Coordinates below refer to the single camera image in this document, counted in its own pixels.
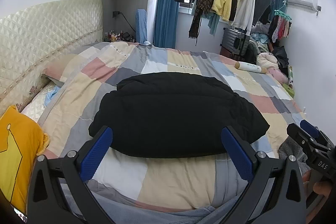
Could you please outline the person's right hand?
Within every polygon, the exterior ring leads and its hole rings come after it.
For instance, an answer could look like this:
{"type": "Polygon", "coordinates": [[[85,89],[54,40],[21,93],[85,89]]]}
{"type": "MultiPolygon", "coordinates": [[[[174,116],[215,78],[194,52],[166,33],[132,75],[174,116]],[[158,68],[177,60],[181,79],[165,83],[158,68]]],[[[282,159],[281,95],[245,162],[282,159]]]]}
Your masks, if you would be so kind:
{"type": "MultiPolygon", "coordinates": [[[[303,186],[305,189],[305,194],[308,196],[308,184],[310,181],[310,176],[311,176],[311,170],[305,172],[302,176],[303,180],[303,186]]],[[[313,191],[318,194],[322,195],[323,199],[319,202],[319,204],[310,212],[310,214],[307,215],[306,217],[306,224],[310,223],[312,219],[318,214],[318,212],[321,210],[323,205],[326,203],[330,192],[332,190],[332,186],[328,182],[316,182],[313,185],[313,191]]]]}

